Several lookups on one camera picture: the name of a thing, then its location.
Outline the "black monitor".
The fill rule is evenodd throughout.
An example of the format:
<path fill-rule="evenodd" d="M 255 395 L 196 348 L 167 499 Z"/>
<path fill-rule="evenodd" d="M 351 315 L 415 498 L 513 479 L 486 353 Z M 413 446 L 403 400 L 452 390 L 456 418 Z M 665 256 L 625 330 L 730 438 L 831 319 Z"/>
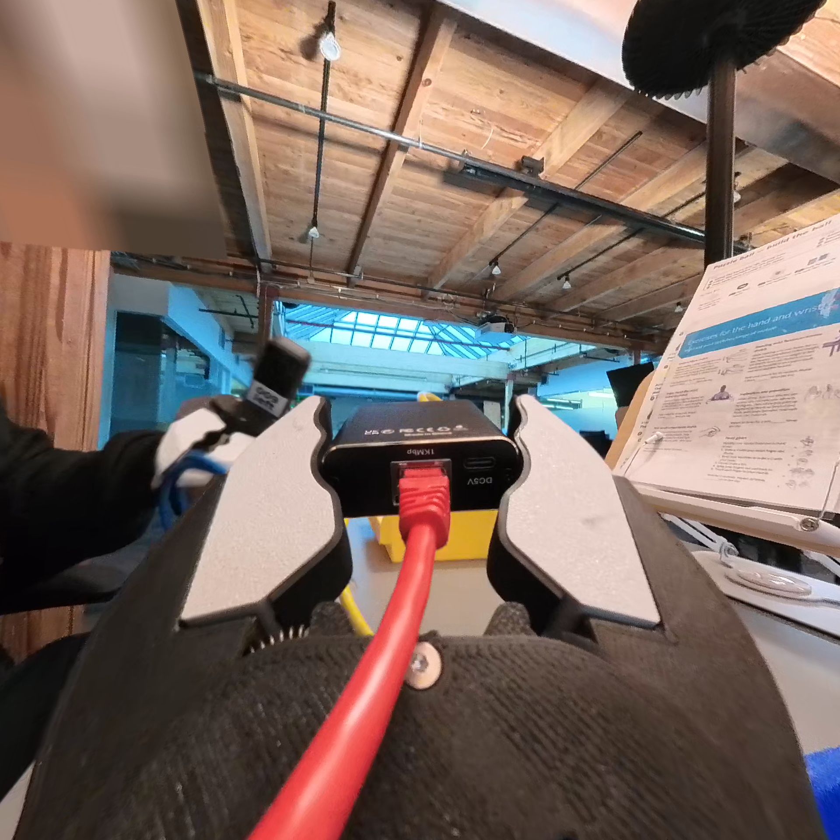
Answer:
<path fill-rule="evenodd" d="M 654 371 L 654 364 L 644 362 L 613 368 L 606 373 L 616 403 L 615 420 L 617 426 L 621 425 L 639 386 Z"/>

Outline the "yellow plastic bin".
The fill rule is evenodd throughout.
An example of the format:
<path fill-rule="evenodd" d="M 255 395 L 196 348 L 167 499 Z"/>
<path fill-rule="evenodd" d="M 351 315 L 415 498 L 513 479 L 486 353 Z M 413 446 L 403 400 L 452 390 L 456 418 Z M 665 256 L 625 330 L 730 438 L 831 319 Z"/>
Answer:
<path fill-rule="evenodd" d="M 496 510 L 455 511 L 450 516 L 446 545 L 435 554 L 437 563 L 471 562 L 487 559 L 497 522 Z M 394 564 L 403 561 L 406 546 L 396 515 L 370 517 L 376 541 Z"/>

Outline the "black pole with ribbed disc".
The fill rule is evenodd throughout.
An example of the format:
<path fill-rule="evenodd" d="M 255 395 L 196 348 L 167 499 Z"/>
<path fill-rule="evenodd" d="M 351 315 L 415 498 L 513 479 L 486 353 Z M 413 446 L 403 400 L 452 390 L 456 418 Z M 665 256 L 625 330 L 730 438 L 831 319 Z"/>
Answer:
<path fill-rule="evenodd" d="M 738 71 L 785 44 L 823 1 L 639 1 L 623 37 L 635 92 L 656 99 L 708 88 L 704 266 L 733 255 Z"/>

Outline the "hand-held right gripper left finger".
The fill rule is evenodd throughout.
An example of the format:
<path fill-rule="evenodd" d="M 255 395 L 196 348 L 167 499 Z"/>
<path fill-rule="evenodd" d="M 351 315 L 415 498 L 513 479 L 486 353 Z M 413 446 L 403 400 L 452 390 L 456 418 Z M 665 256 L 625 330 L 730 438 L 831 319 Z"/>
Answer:
<path fill-rule="evenodd" d="M 353 572 L 337 492 L 320 457 L 331 408 L 310 396 L 272 424 L 229 468 L 180 622 L 255 617 L 269 637 L 308 630 Z"/>

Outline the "printed paper sheet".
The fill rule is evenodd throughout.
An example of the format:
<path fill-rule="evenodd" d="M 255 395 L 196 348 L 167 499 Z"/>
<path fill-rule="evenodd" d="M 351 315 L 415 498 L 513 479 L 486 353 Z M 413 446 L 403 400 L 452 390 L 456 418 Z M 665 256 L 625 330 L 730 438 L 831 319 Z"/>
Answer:
<path fill-rule="evenodd" d="M 839 218 L 706 268 L 616 473 L 838 513 Z"/>

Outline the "black network switch box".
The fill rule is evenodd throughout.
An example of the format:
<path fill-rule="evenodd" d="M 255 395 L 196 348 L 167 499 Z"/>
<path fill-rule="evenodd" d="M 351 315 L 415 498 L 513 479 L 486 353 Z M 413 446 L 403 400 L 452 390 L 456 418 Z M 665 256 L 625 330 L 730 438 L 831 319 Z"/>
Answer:
<path fill-rule="evenodd" d="M 466 400 L 389 402 L 358 408 L 321 457 L 321 474 L 346 518 L 394 515 L 405 467 L 448 475 L 450 510 L 496 510 L 518 480 L 515 443 Z"/>

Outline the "ceiling projector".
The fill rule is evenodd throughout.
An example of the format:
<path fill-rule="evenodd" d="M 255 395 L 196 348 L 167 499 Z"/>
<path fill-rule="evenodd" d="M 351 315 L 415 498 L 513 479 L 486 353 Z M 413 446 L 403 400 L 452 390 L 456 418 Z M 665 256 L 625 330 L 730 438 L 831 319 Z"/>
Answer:
<path fill-rule="evenodd" d="M 476 342 L 490 347 L 510 346 L 520 340 L 515 325 L 500 314 L 490 314 L 475 326 Z"/>

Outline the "blue plastic bin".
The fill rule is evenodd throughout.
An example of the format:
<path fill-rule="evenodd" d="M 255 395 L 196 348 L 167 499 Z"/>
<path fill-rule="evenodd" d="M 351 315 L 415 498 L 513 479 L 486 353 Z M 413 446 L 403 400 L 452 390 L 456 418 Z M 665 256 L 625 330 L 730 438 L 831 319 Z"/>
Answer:
<path fill-rule="evenodd" d="M 805 767 L 826 836 L 839 839 L 839 747 L 807 754 Z"/>

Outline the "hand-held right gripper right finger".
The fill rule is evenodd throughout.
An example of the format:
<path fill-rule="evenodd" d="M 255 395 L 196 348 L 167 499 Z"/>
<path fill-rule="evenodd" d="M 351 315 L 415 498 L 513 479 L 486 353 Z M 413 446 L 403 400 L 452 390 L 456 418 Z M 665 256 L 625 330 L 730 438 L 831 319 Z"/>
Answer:
<path fill-rule="evenodd" d="M 656 629 L 660 611 L 603 458 L 534 396 L 515 400 L 509 431 L 521 474 L 490 539 L 494 591 L 540 636 L 593 637 L 592 621 Z"/>

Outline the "black ceiling light rail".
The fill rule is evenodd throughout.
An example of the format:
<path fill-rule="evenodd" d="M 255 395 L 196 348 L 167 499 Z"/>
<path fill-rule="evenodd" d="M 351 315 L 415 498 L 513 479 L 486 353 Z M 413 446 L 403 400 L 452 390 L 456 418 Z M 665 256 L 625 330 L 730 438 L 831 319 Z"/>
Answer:
<path fill-rule="evenodd" d="M 489 194 L 493 187 L 511 189 L 514 196 L 524 197 L 527 203 L 589 214 L 592 221 L 619 224 L 635 233 L 664 235 L 695 246 L 706 244 L 705 233 L 696 227 L 476 159 L 467 158 L 447 166 L 443 181 L 476 193 Z"/>

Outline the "white document stand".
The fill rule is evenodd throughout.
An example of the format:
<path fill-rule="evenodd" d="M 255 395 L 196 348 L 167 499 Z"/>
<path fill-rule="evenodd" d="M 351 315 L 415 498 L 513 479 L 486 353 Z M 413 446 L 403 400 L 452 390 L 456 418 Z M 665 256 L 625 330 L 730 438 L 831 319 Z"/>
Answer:
<path fill-rule="evenodd" d="M 701 564 L 729 599 L 838 643 L 838 584 L 744 559 L 714 532 L 723 528 L 819 554 L 820 564 L 838 576 L 838 527 L 802 513 L 734 505 L 647 486 L 635 489 L 665 520 L 706 544 L 706 551 L 700 552 Z"/>

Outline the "metal ceiling pipe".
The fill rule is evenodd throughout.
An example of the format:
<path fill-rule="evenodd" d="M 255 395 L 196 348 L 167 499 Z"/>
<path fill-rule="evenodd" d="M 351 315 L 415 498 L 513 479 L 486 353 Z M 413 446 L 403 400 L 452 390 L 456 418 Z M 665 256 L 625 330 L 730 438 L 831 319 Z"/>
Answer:
<path fill-rule="evenodd" d="M 204 84 L 205 86 L 208 86 L 210 88 L 214 88 L 217 92 L 224 93 L 237 98 L 246 98 L 248 100 L 262 102 L 272 107 L 284 109 L 290 112 L 297 112 L 308 118 L 318 120 L 320 123 L 330 123 L 343 129 L 351 130 L 357 133 L 367 134 L 371 137 L 375 137 L 379 140 L 383 140 L 388 143 L 394 143 L 399 148 L 404 148 L 407 151 L 418 151 L 432 154 L 438 158 L 453 163 L 459 163 L 467 158 L 471 158 L 478 160 L 478 162 L 480 163 L 489 163 L 492 165 L 505 167 L 500 164 L 494 164 L 489 161 L 483 161 L 468 154 L 457 153 L 452 150 L 448 150 L 446 148 L 434 145 L 432 143 L 422 141 L 420 139 L 413 139 L 387 129 L 380 129 L 368 123 L 345 118 L 329 111 L 309 107 L 299 101 L 278 97 L 264 91 L 253 89 L 251 87 L 242 86 L 230 80 L 217 78 L 211 74 L 207 74 L 198 70 L 195 70 L 193 72 L 193 77 L 196 80 L 196 82 Z"/>

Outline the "person's left forearm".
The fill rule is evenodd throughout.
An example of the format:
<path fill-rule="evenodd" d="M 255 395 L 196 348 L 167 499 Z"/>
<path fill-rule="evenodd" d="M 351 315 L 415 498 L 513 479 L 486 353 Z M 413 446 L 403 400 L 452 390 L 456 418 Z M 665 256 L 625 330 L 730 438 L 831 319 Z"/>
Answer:
<path fill-rule="evenodd" d="M 2 606 L 145 533 L 158 501 L 163 436 L 136 430 L 116 434 L 100 450 L 62 449 L 1 406 Z"/>

